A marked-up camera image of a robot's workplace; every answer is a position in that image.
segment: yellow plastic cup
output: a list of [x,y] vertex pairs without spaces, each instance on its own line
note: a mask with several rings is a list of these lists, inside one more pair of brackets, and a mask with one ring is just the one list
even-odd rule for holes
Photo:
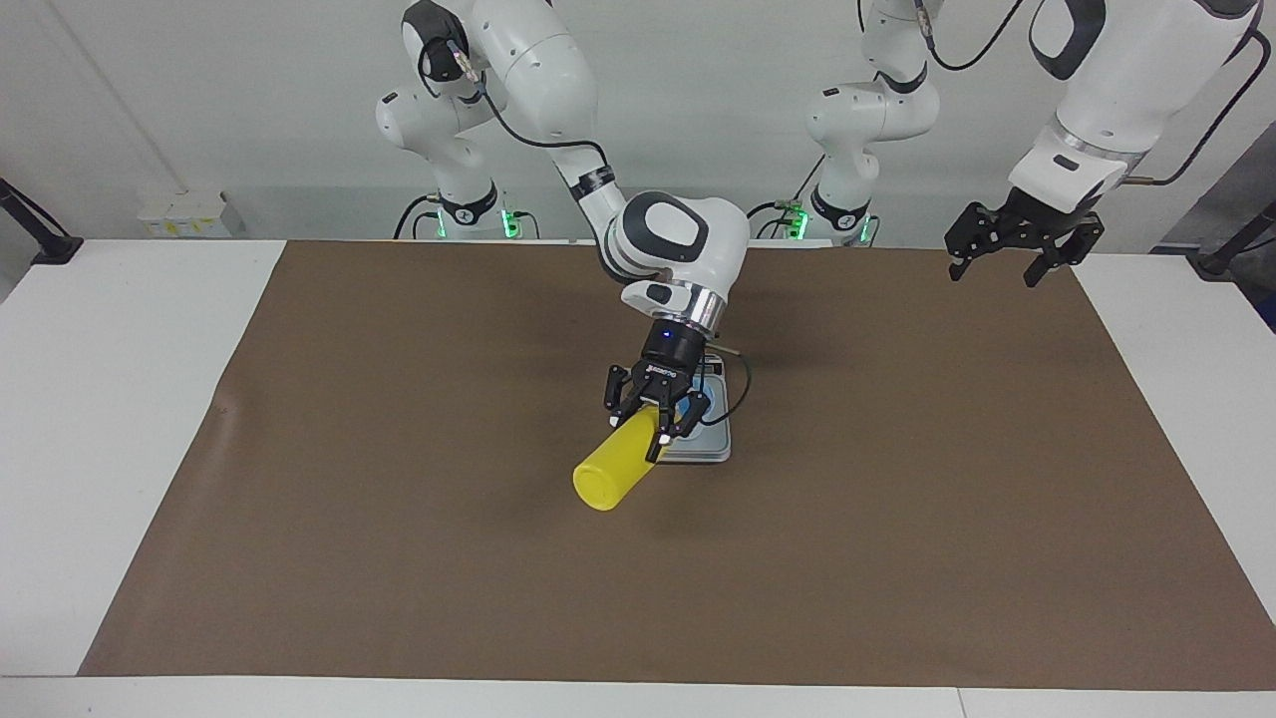
[[647,448],[658,426],[660,413],[648,404],[611,432],[572,473],[577,496],[597,511],[619,506],[655,467],[647,462]]

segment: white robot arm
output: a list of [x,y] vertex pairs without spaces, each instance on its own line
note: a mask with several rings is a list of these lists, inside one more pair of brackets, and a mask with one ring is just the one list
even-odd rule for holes
[[505,201],[475,144],[457,136],[491,119],[484,102],[466,103],[440,85],[439,96],[421,83],[396,88],[376,103],[376,125],[396,147],[420,154],[434,170],[448,236],[491,235],[503,230]]
[[[930,15],[940,6],[943,0],[926,3]],[[914,0],[874,0],[864,28],[864,57],[877,77],[826,89],[806,115],[806,129],[826,154],[810,207],[835,237],[859,232],[868,214],[878,179],[878,159],[868,145],[925,134],[939,116]]]
[[1028,286],[1081,263],[1104,231],[1095,204],[1252,37],[1261,13],[1262,0],[1042,0],[1032,52],[1067,94],[1011,172],[1005,204],[972,203],[948,231],[952,278],[1005,246],[1041,251]]
[[[708,409],[693,377],[744,263],[749,222],[725,199],[644,191],[625,199],[592,139],[597,83],[563,20],[545,0],[421,0],[404,14],[404,42],[422,75],[467,82],[498,121],[546,149],[597,237],[604,269],[621,298],[653,318],[641,361],[612,367],[605,406],[619,426],[643,406],[660,411],[648,450],[688,436]],[[504,87],[524,128],[505,120]],[[675,407],[690,399],[690,411]]]

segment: table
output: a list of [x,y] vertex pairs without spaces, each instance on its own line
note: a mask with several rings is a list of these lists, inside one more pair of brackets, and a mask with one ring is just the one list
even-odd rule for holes
[[[185,455],[282,241],[93,241],[0,305],[0,707],[61,715],[1270,715],[1276,694],[70,678]],[[1268,615],[1276,337],[1180,258],[1078,278]]]

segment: scale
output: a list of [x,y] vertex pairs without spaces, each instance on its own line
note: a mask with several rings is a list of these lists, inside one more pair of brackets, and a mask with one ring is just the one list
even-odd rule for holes
[[[704,413],[704,420],[692,430],[686,439],[675,439],[674,444],[665,450],[661,464],[721,464],[731,458],[731,421],[712,427],[704,422],[713,422],[730,408],[726,394],[726,367],[722,357],[716,353],[706,353],[701,371],[692,381],[692,388],[704,393],[709,398],[709,411]],[[686,399],[678,404],[678,414],[686,412],[689,402]]]

